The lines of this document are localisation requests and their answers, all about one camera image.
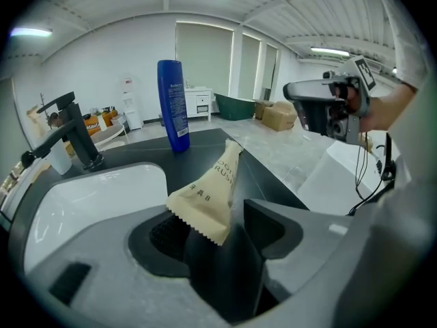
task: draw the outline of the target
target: bottle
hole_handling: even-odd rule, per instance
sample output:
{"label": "bottle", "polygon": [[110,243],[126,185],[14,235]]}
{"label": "bottle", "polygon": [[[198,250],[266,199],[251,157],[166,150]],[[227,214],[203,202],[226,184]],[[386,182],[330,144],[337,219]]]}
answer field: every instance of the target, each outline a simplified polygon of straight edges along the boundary
{"label": "bottle", "polygon": [[181,62],[173,60],[158,62],[158,91],[171,148],[175,152],[182,152],[190,147],[190,135]]}

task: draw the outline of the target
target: black faucet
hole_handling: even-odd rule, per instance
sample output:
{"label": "black faucet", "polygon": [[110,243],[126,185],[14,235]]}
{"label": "black faucet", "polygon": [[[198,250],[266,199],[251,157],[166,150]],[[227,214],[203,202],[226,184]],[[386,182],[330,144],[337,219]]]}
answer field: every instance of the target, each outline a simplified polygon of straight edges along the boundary
{"label": "black faucet", "polygon": [[97,151],[88,130],[82,118],[79,105],[74,103],[74,92],[69,92],[55,100],[47,103],[42,108],[38,109],[37,113],[42,113],[54,104],[59,110],[59,117],[61,117],[63,125],[54,131],[46,138],[46,141],[33,150],[27,151],[21,156],[23,167],[29,167],[36,158],[44,158],[50,153],[51,148],[63,136],[67,136],[72,144],[74,151],[78,158],[83,163],[83,169],[90,169],[101,164],[103,157]]}

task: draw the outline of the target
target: white cabinet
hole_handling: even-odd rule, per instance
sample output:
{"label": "white cabinet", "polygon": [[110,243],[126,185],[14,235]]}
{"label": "white cabinet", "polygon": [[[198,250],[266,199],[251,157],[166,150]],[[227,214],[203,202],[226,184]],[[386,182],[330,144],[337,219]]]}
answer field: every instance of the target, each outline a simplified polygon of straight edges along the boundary
{"label": "white cabinet", "polygon": [[211,121],[212,89],[204,87],[185,89],[186,114],[188,118],[208,117]]}

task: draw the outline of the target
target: ceiling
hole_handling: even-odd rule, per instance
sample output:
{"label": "ceiling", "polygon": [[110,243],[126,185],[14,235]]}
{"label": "ceiling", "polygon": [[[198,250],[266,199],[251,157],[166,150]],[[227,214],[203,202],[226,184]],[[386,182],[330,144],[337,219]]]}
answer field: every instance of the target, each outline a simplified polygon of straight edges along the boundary
{"label": "ceiling", "polygon": [[319,58],[310,46],[324,46],[362,54],[388,75],[395,65],[393,35],[380,0],[37,0],[17,25],[47,27],[53,34],[12,38],[6,55],[41,55],[44,60],[101,26],[165,12],[235,21],[264,32],[303,59]]}

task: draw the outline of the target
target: floor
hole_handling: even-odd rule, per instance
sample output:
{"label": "floor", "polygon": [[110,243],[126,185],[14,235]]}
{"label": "floor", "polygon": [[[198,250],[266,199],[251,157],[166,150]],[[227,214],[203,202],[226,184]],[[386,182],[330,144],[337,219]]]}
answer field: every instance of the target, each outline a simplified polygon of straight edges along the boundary
{"label": "floor", "polygon": [[[214,115],[193,118],[188,122],[190,132],[221,128],[266,166],[293,193],[308,178],[332,139],[305,131],[296,120],[292,130],[276,132],[259,120],[229,121]],[[146,124],[128,134],[131,143],[167,136],[159,122]]]}

